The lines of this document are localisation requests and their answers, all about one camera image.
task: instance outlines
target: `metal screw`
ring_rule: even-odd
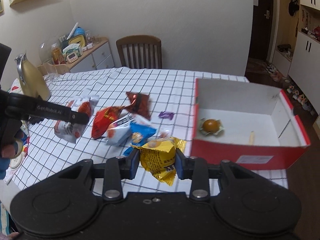
[[[144,199],[142,202],[145,203],[145,204],[151,204],[152,203],[152,201],[150,199]]]
[[[115,189],[107,190],[104,194],[107,198],[117,198],[120,196],[120,192]]]
[[[160,199],[160,198],[158,198],[158,197],[154,197],[154,198],[152,199],[152,201],[153,201],[153,202],[160,202],[160,201],[161,201],[161,199]]]
[[[196,198],[203,198],[208,195],[208,192],[203,189],[196,189],[192,192],[193,196]]]

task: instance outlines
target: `yellow snack bag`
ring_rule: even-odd
[[[149,141],[143,146],[132,145],[140,149],[140,162],[146,171],[151,171],[152,176],[169,186],[173,185],[176,170],[174,168],[176,148],[182,152],[186,141],[175,137],[167,137]]]

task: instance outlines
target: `gold thermos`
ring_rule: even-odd
[[[48,101],[51,93],[41,72],[27,59],[27,53],[19,54],[15,62],[19,74],[19,81],[24,95]]]

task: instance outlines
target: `checkered tablecloth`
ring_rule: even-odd
[[[151,122],[155,128],[165,128],[175,136],[187,141],[185,155],[189,156],[193,127],[194,81],[195,78],[224,79],[248,82],[245,77],[214,74],[198,71],[167,69],[112,68],[82,73],[67,73],[51,83],[51,102],[65,105],[70,98],[78,95],[99,95],[100,101],[95,113],[107,106],[129,105],[126,91],[150,94]],[[176,113],[173,120],[160,119],[161,111]],[[91,139],[92,120],[76,144],[68,143],[55,136],[55,121],[44,120],[29,127],[29,154],[19,168],[13,181],[22,190],[82,160],[92,159],[94,163],[104,163],[108,158],[121,155],[131,143],[107,146],[103,139]],[[265,178],[281,186],[288,187],[285,170],[257,171]],[[185,191],[189,194],[191,180],[175,179],[172,187],[160,183],[150,172],[138,168],[135,179],[123,180],[123,191],[173,192]],[[211,195],[219,193],[218,182],[210,179]],[[97,179],[95,194],[102,192],[102,179]]]

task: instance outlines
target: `picture frame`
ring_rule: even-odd
[[[3,7],[3,0],[0,0],[0,13],[3,13],[4,7]]]

